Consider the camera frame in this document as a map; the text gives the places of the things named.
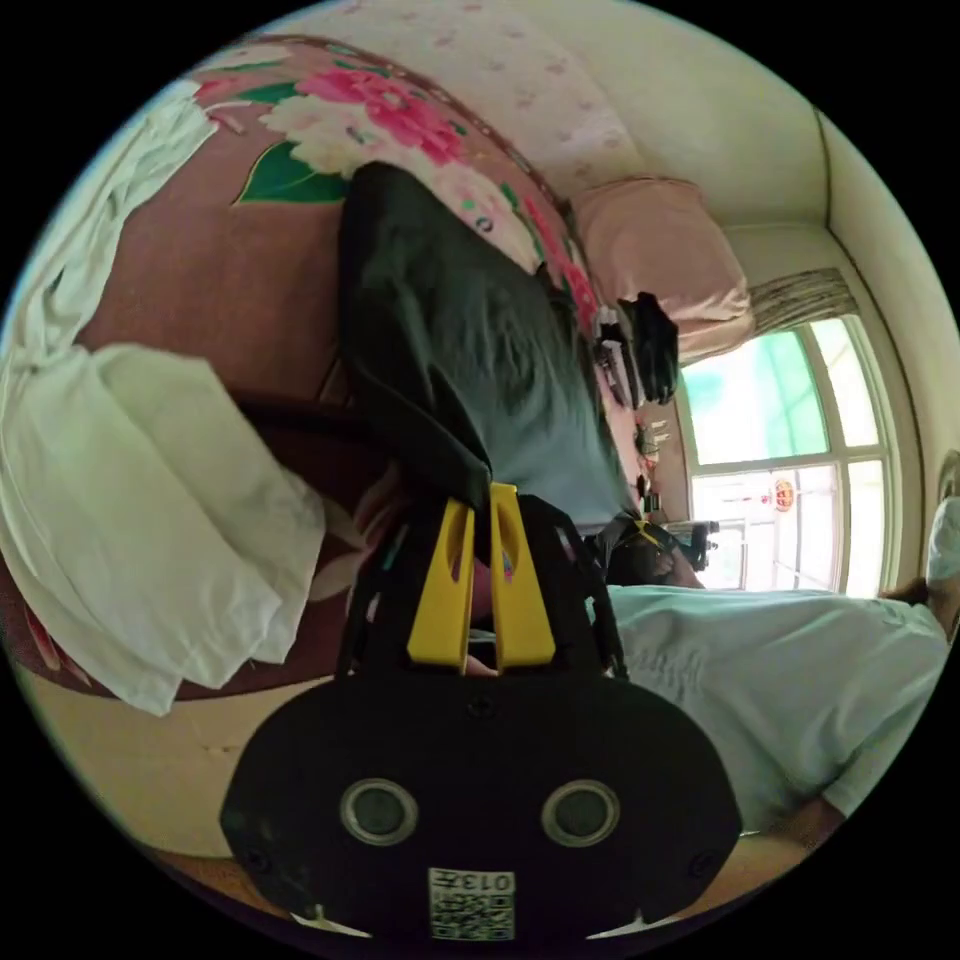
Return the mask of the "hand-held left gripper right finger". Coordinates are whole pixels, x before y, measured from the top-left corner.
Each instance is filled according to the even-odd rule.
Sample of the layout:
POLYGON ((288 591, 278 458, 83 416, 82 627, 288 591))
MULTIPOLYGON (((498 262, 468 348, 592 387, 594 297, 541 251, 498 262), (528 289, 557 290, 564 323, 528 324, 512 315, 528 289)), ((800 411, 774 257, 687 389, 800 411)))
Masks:
POLYGON ((554 659, 556 645, 516 487, 491 486, 490 530, 497 668, 546 667, 554 659))

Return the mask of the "person's right hand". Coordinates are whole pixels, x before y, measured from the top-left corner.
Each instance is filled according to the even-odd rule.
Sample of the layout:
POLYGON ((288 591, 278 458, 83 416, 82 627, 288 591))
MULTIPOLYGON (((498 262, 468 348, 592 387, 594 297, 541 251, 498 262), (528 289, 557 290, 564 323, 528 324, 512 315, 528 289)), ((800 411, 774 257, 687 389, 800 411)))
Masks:
POLYGON ((663 585, 704 589, 682 550, 675 548, 665 552, 641 540, 621 546, 613 553, 607 580, 619 586, 663 585))

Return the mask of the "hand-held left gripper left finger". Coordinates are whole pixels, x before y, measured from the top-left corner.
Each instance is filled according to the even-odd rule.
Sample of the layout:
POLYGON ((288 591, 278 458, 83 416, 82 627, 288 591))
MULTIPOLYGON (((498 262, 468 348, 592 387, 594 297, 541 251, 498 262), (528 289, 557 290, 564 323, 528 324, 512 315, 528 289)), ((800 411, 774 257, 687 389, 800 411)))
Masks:
POLYGON ((464 666, 473 600, 475 514, 444 508, 417 604, 407 654, 415 666, 464 666))

